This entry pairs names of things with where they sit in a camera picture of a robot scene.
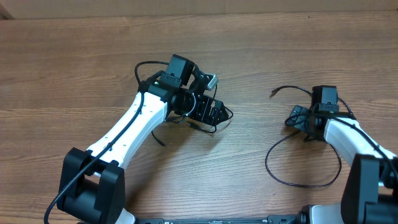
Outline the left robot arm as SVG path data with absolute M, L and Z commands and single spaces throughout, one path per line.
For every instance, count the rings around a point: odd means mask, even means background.
M 199 129 L 197 123 L 216 128 L 233 117 L 222 101 L 204 94 L 216 91 L 218 77 L 182 56 L 172 55 L 165 70 L 137 82 L 137 95 L 121 119 L 87 150 L 74 147 L 65 156 L 45 223 L 53 207 L 83 223 L 139 223 L 125 208 L 125 171 L 148 135 L 165 121 L 190 118 Z

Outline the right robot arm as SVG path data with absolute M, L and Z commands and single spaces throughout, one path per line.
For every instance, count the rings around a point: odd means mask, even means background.
M 325 141 L 350 166 L 341 201 L 312 205 L 309 223 L 397 223 L 397 156 L 360 127 L 351 111 L 339 110 L 337 88 L 312 88 L 309 109 L 296 107 L 286 120 Z

